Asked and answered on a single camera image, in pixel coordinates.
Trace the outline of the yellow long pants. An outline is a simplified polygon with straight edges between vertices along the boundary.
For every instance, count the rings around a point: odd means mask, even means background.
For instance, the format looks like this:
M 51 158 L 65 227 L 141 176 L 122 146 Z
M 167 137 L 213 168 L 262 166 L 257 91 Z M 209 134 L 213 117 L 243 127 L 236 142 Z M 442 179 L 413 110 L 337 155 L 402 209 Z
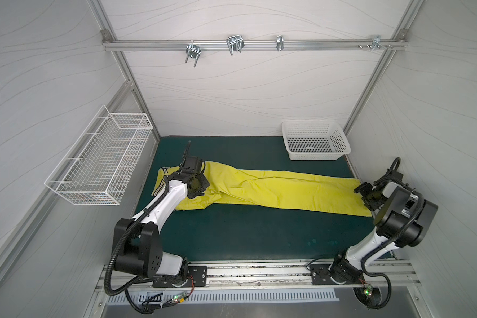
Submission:
M 361 196 L 354 192 L 360 181 L 290 171 L 244 170 L 207 161 L 204 195 L 185 198 L 177 211 L 205 209 L 212 204 L 259 205 L 370 217 Z

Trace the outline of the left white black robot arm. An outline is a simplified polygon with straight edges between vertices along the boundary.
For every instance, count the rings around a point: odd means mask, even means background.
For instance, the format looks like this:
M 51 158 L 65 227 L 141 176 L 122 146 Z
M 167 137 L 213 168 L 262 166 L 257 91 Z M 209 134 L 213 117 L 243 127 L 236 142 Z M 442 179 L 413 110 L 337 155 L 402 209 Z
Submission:
M 204 195 L 210 186 L 204 172 L 204 160 L 185 157 L 175 171 L 161 176 L 154 198 L 141 212 L 117 222 L 106 277 L 118 271 L 146 279 L 171 276 L 186 280 L 188 262 L 163 251 L 160 233 L 182 201 Z

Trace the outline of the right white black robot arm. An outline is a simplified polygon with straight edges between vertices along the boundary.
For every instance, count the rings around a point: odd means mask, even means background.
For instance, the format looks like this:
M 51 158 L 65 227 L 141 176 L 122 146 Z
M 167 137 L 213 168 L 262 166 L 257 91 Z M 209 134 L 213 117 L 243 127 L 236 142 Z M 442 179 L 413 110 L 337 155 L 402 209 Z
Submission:
M 376 211 L 374 229 L 358 244 L 336 255 L 329 273 L 338 284 L 356 283 L 364 269 L 390 251 L 415 247 L 423 240 L 438 205 L 402 181 L 403 174 L 389 169 L 374 183 L 355 189 L 364 205 Z

